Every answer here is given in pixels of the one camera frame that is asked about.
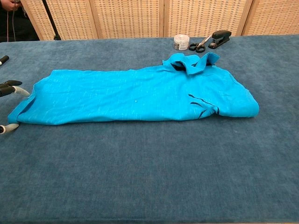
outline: black stapler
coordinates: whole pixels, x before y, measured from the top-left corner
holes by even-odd
[[[209,48],[215,49],[225,42],[229,41],[232,32],[228,30],[219,30],[212,34],[213,41],[209,44]]]

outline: black pen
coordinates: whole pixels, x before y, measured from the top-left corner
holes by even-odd
[[[0,59],[0,66],[3,65],[8,59],[9,59],[9,57],[7,55],[5,55],[3,58],[1,58]]]

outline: blue fabric surface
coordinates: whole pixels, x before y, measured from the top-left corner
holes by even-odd
[[[157,66],[180,53],[172,44],[0,43],[10,57],[0,82],[20,80],[32,92],[54,69]],[[250,90],[260,107],[254,118],[22,123],[0,135],[0,223],[299,222],[297,46],[299,35],[243,36],[206,49]],[[1,124],[22,99],[0,98]]]
[[[174,54],[128,71],[55,70],[9,115],[9,123],[60,125],[111,120],[190,120],[214,113],[253,117],[258,104],[214,53]],[[172,64],[178,64],[176,70]]]

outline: scissors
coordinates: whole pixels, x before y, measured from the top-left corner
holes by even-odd
[[[210,39],[212,35],[209,35],[206,39],[204,39],[200,43],[192,43],[189,46],[189,50],[196,51],[197,53],[202,53],[206,50],[205,43]]]

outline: beige panel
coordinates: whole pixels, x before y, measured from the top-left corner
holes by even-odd
[[[89,0],[47,0],[62,40],[97,39]]]
[[[164,36],[208,36],[226,29],[241,35],[252,0],[167,0]]]
[[[42,0],[21,1],[40,40],[53,40],[54,30]]]
[[[163,36],[163,0],[90,2],[99,38]]]
[[[254,0],[242,34],[299,34],[299,1]]]

